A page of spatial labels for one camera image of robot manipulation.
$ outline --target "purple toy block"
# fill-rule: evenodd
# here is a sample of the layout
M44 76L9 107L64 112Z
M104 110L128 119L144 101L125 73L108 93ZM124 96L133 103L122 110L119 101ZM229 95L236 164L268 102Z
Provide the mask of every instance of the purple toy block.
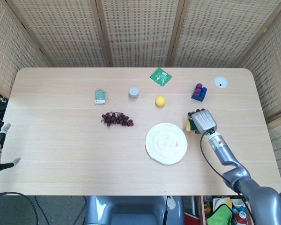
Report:
M195 91L192 94L192 99L202 102L205 98L207 88L203 87L201 83L198 83L195 87Z

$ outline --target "green cloth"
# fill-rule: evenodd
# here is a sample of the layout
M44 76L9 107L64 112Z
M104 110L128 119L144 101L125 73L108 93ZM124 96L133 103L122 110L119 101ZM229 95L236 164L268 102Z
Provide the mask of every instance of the green cloth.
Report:
M207 219L208 225L231 225L232 211L226 205L220 205Z

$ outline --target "yellow object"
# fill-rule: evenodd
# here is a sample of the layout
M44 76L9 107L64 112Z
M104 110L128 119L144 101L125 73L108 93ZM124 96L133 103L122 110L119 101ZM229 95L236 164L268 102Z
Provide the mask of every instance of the yellow object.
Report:
M158 106L164 106L165 104L165 98L162 96L157 97L156 101L155 101L156 105Z
M186 121L186 131L191 131L191 123L189 120Z

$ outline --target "plastic container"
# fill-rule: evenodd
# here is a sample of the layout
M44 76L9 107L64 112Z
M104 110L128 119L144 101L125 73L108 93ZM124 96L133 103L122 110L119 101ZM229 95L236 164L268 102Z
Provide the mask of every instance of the plastic container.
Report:
M129 97L132 99L137 99L139 96L140 90L137 87L131 87L129 89Z
M247 214L245 212L239 212L232 219L231 225L246 225L247 224Z

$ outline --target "yellow ball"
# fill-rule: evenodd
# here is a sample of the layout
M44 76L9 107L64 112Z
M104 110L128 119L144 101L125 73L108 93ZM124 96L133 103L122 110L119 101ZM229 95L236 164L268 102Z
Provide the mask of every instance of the yellow ball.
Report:
M165 98L162 96L157 97L156 101L155 101L156 105L158 106L164 106L165 104Z

